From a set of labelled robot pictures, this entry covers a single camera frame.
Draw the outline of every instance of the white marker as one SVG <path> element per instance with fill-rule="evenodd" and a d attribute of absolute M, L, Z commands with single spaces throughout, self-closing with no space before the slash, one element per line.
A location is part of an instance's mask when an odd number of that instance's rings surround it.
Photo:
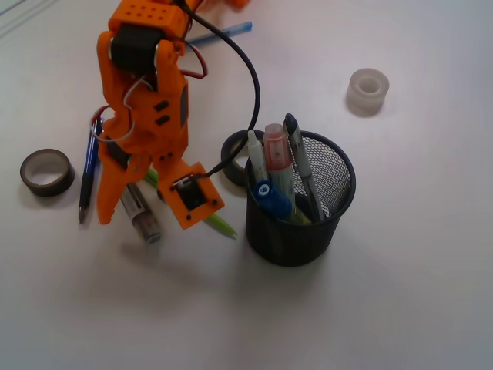
<path fill-rule="evenodd" d="M 265 156 L 263 156 L 263 147 L 255 132 L 251 129 L 248 131 L 248 156 L 252 163 L 253 174 L 255 181 L 259 183 L 262 180 L 269 180 L 267 170 L 265 168 Z"/>

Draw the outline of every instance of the white wire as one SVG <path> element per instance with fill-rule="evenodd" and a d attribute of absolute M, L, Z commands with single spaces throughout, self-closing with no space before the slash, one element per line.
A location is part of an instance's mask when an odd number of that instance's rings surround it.
<path fill-rule="evenodd" d="M 147 85 L 147 87 L 149 87 L 149 90 L 151 90 L 151 91 L 152 91 L 152 90 L 154 90 L 153 86 L 152 86 L 150 83 L 148 83 L 146 80 L 144 80 L 144 79 L 143 79 L 143 80 L 142 80 L 142 83 L 143 83 L 144 85 Z"/>
<path fill-rule="evenodd" d="M 123 105 L 126 106 L 128 109 L 130 109 L 130 111 L 132 111 L 132 107 L 129 106 L 129 104 L 127 103 L 127 100 L 128 98 L 130 97 L 130 94 L 132 94 L 133 90 L 144 80 L 145 76 L 142 76 L 141 78 L 139 78 L 129 89 L 129 91 L 126 92 L 125 96 L 123 97 Z M 125 139 L 128 139 L 130 137 L 130 135 L 132 135 L 133 133 L 133 130 L 136 128 L 136 123 L 135 121 L 132 119 L 132 125 L 130 127 L 130 130 L 128 133 L 126 133 L 125 135 L 121 136 L 121 137 L 117 137 L 116 139 L 103 139 L 101 136 L 99 136 L 95 130 L 96 130 L 96 125 L 94 125 L 94 127 L 91 126 L 91 134 L 98 140 L 98 141 L 102 141 L 104 143 L 115 143 L 117 141 L 122 141 L 122 140 L 125 140 Z"/>

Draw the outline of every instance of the black pen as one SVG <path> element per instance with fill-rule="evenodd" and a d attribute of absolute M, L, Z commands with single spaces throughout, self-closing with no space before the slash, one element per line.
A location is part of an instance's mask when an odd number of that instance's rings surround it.
<path fill-rule="evenodd" d="M 102 132 L 102 119 L 96 121 L 96 135 Z M 86 163 L 84 164 L 84 174 L 82 175 L 82 186 L 80 188 L 79 201 L 79 223 L 83 224 L 86 218 L 87 208 L 91 203 L 92 185 L 94 184 L 94 171 L 98 163 L 99 141 L 89 133 L 87 144 Z"/>
<path fill-rule="evenodd" d="M 322 221 L 325 218 L 325 214 L 322 209 L 320 198 L 318 197 L 317 187 L 315 186 L 314 176 L 311 171 L 310 160 L 305 151 L 303 137 L 301 137 L 300 126 L 294 116 L 290 113 L 286 115 L 284 120 L 284 129 L 287 131 L 291 151 L 293 152 L 294 160 L 296 162 L 296 168 L 300 174 L 303 188 L 307 193 L 311 213 L 313 217 L 315 217 L 315 221 Z"/>

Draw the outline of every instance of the black cable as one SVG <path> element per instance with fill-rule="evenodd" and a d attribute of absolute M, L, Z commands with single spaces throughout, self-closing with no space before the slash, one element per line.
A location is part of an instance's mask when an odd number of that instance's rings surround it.
<path fill-rule="evenodd" d="M 203 2 L 204 2 L 204 0 L 200 0 L 193 11 L 196 12 L 197 9 L 202 5 Z M 192 19 L 190 18 L 190 20 L 188 22 L 188 27 L 186 28 L 185 32 L 183 33 L 183 36 L 181 37 L 183 40 L 185 39 L 186 34 L 188 32 L 190 32 L 191 29 L 192 29 Z"/>
<path fill-rule="evenodd" d="M 257 123 L 257 118 L 259 116 L 260 111 L 260 83 L 259 78 L 257 76 L 257 72 L 255 72 L 255 68 L 253 67 L 252 62 L 248 59 L 247 54 L 232 40 L 230 39 L 224 32 L 218 29 L 216 26 L 208 23 L 204 18 L 197 15 L 186 3 L 186 0 L 175 0 L 175 4 L 178 5 L 191 19 L 195 22 L 203 25 L 206 29 L 209 29 L 212 33 L 217 35 L 217 37 L 221 38 L 226 44 L 231 46 L 231 48 L 240 56 L 240 58 L 245 62 L 246 67 L 250 71 L 253 80 L 253 88 L 255 90 L 255 104 L 253 106 L 253 115 L 250 121 L 250 125 L 248 126 L 249 130 L 253 130 L 255 127 L 255 123 Z M 241 140 L 240 145 L 225 159 L 222 160 L 219 164 L 217 164 L 211 171 L 205 173 L 204 176 L 209 177 L 215 173 L 221 171 L 224 167 L 234 161 L 235 157 L 240 153 L 242 148 L 247 144 L 248 136 L 245 136 L 243 140 Z"/>

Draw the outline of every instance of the black mesh pen holder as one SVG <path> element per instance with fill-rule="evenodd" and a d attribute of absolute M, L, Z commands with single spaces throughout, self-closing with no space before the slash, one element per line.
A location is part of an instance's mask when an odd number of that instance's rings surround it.
<path fill-rule="evenodd" d="M 280 266 L 301 266 L 317 259 L 328 248 L 340 217 L 349 208 L 356 191 L 354 169 L 346 154 L 329 139 L 302 131 L 305 150 L 312 167 L 325 220 L 294 224 L 276 219 L 260 208 L 253 198 L 255 186 L 251 163 L 246 174 L 246 237 L 263 258 Z M 296 205 L 311 220 L 307 195 L 300 176 L 294 172 Z"/>

